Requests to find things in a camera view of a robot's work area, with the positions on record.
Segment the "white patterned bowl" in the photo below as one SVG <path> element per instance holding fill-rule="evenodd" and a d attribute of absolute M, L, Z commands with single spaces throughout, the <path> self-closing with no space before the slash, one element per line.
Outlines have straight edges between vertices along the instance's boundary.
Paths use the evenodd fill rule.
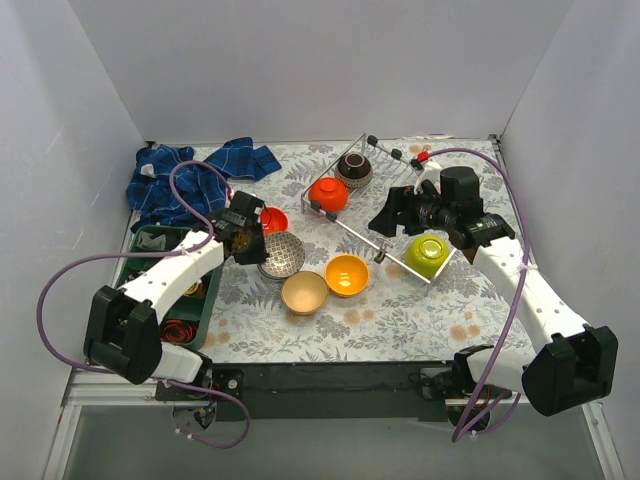
<path fill-rule="evenodd" d="M 267 259 L 257 266 L 259 272 L 272 280 L 284 280 L 297 273 L 305 262 L 303 242 L 287 231 L 265 237 Z"/>

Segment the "lime green bowl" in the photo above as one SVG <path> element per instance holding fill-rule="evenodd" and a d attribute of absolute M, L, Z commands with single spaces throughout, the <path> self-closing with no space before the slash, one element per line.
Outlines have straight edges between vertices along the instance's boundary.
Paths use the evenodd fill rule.
<path fill-rule="evenodd" d="M 436 235 L 422 235 L 414 239 L 405 251 L 406 265 L 427 279 L 436 276 L 449 256 L 449 247 Z"/>

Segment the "red-orange bowl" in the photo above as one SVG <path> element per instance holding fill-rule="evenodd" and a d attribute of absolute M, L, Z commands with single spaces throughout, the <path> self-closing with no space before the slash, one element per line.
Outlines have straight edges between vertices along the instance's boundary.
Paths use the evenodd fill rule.
<path fill-rule="evenodd" d="M 289 221 L 287 215 L 280 209 L 267 206 L 260 212 L 260 222 L 265 236 L 276 232 L 287 231 Z"/>
<path fill-rule="evenodd" d="M 308 194 L 311 202 L 329 212 L 341 211 L 348 202 L 348 191 L 345 185 L 336 178 L 322 177 L 313 183 Z"/>

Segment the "black bowl with gold rim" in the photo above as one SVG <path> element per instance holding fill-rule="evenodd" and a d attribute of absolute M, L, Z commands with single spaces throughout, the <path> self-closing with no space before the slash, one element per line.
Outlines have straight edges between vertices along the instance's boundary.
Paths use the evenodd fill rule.
<path fill-rule="evenodd" d="M 370 183 L 373 170 L 370 161 L 364 155 L 357 152 L 347 153 L 338 159 L 334 176 L 347 189 L 359 189 Z"/>

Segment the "beige bowl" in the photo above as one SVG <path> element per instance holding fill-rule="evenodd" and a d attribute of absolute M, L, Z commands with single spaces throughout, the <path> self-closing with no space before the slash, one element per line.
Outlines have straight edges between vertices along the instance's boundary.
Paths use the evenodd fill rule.
<path fill-rule="evenodd" d="M 312 271 L 299 271 L 289 277 L 281 289 L 286 307 L 298 315 L 310 315 L 326 302 L 329 287 L 322 276 Z"/>

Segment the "yellow-orange bowl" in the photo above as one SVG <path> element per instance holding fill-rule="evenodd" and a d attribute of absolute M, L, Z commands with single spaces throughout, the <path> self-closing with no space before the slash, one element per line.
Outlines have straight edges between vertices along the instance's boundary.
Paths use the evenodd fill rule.
<path fill-rule="evenodd" d="M 326 265 L 325 280 L 330 290 L 340 297 L 352 297 L 365 290 L 370 272 L 366 262 L 351 254 L 341 254 Z"/>

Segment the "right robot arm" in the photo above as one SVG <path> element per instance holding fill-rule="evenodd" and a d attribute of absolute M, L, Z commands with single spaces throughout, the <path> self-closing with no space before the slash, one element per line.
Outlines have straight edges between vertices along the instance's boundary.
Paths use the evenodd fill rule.
<path fill-rule="evenodd" d="M 441 230 L 508 303 L 524 327 L 535 355 L 497 352 L 489 345 L 456 353 L 454 389 L 475 397 L 488 384 L 525 395 L 544 416 L 608 396 L 618 350 L 606 326 L 592 327 L 523 260 L 514 230 L 498 214 L 483 209 L 479 178 L 470 167 L 441 171 L 440 184 L 392 187 L 369 229 L 393 237 Z"/>

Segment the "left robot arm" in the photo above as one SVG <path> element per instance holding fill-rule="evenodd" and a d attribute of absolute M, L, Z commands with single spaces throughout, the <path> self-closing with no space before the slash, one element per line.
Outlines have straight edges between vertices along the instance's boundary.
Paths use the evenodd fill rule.
<path fill-rule="evenodd" d="M 268 253 L 260 221 L 263 200 L 237 191 L 230 205 L 211 216 L 213 230 L 199 225 L 145 273 L 118 289 L 93 297 L 84 355 L 138 385 L 150 378 L 178 381 L 193 400 L 213 386 L 201 354 L 161 339 L 160 325 L 189 287 L 232 257 L 237 264 L 263 263 Z"/>

